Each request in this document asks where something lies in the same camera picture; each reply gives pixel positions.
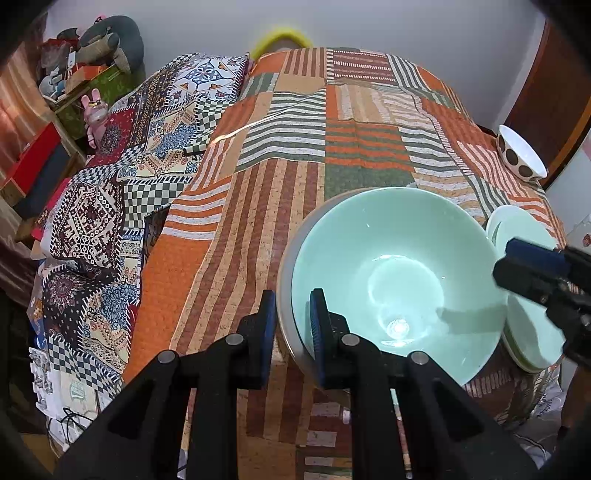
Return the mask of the mint green plate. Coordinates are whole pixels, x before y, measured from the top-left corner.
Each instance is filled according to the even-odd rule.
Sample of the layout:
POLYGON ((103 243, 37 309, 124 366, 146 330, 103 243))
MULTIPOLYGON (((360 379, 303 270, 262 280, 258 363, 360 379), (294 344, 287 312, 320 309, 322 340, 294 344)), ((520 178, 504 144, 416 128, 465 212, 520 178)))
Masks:
POLYGON ((525 210, 503 206, 491 216, 499 221, 488 227, 499 262, 494 280, 508 291, 503 338, 512 358, 528 372, 539 372, 563 354, 563 331, 546 315, 546 303, 559 290, 561 274, 554 264, 557 241, 546 227, 525 210))

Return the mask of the white bowl with dark dots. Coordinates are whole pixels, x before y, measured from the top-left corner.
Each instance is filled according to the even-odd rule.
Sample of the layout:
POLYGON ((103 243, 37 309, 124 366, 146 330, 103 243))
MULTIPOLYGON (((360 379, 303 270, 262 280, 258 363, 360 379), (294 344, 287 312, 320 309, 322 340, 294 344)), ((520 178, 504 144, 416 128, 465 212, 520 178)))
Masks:
POLYGON ((525 182, 544 180, 548 172, 536 151, 506 125, 498 127, 497 151, 509 171, 525 182))

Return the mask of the mint green bowl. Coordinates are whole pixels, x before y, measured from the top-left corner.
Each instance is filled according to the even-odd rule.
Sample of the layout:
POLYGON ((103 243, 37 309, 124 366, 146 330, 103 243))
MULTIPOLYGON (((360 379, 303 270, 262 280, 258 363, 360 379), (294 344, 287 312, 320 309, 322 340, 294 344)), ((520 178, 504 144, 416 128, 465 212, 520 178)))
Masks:
POLYGON ((465 385, 492 356, 506 319, 497 255, 481 225, 437 194, 367 190, 315 221, 294 261, 290 300, 308 352, 310 296, 387 353, 430 355, 465 385))

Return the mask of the white small refrigerator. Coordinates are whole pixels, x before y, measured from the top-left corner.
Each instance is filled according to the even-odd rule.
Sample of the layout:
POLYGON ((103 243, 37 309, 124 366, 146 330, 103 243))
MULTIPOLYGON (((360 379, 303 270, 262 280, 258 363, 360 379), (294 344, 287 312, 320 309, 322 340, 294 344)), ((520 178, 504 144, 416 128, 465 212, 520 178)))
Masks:
POLYGON ((591 217, 587 216, 567 234, 567 245, 591 253, 591 217))

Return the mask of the brown wooden door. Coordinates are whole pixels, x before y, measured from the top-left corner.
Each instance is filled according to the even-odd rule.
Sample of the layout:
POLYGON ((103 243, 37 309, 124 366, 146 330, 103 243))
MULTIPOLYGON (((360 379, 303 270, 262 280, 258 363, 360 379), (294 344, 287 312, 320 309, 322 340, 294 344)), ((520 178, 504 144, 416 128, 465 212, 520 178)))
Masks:
POLYGON ((590 129, 590 73, 566 36, 546 22, 533 65, 506 125, 537 152, 549 187, 590 129))

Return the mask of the patterned checkered quilt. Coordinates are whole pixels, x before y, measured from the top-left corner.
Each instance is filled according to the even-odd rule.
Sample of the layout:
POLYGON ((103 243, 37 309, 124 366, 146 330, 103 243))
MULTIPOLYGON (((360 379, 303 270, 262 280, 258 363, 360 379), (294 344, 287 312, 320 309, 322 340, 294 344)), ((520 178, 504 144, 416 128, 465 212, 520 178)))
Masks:
POLYGON ((176 57, 109 109, 96 154, 43 211, 30 317, 50 364, 116 395, 155 225, 197 175, 249 57, 176 57))

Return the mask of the striped patchwork orange blanket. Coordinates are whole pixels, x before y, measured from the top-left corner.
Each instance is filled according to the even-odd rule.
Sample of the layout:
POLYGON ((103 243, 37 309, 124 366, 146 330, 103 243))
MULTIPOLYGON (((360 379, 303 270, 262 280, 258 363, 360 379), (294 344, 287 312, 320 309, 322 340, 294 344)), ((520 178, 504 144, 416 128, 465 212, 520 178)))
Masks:
MULTIPOLYGON (((510 173, 448 85, 398 56, 342 48, 263 56, 213 138, 225 134, 170 205, 143 268, 126 383, 161 350, 197 352, 234 331, 264 289, 276 290, 304 218, 349 190, 419 187, 482 226, 514 205, 565 243, 540 184, 510 173)), ((269 387, 238 392, 239 478, 349 477, 349 412, 312 386, 279 337, 269 387)), ((508 429, 558 386, 558 366, 522 373, 502 344, 481 372, 465 388, 508 429)))

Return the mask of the red and blue box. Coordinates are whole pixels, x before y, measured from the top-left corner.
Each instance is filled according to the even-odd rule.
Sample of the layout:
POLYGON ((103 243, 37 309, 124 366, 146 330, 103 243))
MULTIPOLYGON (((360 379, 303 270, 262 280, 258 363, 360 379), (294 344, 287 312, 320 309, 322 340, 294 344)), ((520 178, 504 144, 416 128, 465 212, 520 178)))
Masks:
POLYGON ((47 124, 1 184, 2 197, 23 220, 38 216, 63 179, 70 160, 55 125, 47 124))

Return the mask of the yellow foam tube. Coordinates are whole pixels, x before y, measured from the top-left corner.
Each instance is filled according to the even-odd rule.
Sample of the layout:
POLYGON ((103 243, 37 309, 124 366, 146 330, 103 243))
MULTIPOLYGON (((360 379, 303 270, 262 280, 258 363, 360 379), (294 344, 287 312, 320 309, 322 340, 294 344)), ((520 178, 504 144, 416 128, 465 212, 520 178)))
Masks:
POLYGON ((274 28, 269 33, 264 34, 263 37, 256 42, 256 46, 249 51, 249 57, 253 61, 256 61, 262 58, 263 55, 274 51, 276 47, 287 48, 287 46, 294 46, 294 48, 311 48, 314 44, 304 32, 301 32, 301 30, 280 26, 274 28))

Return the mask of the pink rabbit toy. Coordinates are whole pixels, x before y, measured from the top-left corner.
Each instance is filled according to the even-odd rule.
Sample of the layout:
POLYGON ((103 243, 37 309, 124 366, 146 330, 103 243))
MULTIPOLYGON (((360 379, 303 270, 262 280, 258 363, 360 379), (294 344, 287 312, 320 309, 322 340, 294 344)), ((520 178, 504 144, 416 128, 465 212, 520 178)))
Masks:
POLYGON ((96 150, 106 129, 108 105, 102 99, 98 88, 93 88, 90 95, 83 95, 81 104, 88 143, 93 150, 96 150))

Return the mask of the orange pink curtain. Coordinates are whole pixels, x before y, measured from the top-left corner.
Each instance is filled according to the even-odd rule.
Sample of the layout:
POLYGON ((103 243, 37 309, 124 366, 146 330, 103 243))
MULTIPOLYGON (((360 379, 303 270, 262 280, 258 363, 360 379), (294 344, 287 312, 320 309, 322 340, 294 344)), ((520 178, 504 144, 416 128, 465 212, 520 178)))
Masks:
MULTIPOLYGON (((52 113, 38 91, 32 53, 22 42, 1 65, 1 179, 50 122, 52 113)), ((30 248, 15 240, 21 217, 1 201, 1 289, 15 302, 30 299, 36 267, 30 248)))

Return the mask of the grey plush toy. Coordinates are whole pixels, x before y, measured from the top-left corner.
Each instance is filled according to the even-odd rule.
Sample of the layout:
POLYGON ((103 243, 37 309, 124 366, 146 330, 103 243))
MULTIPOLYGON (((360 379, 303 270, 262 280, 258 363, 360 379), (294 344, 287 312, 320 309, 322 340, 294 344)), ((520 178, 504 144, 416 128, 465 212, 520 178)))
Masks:
POLYGON ((110 59, 126 74, 143 68, 143 39, 130 17, 115 15, 95 22, 79 38, 78 46, 79 64, 92 65, 110 59))

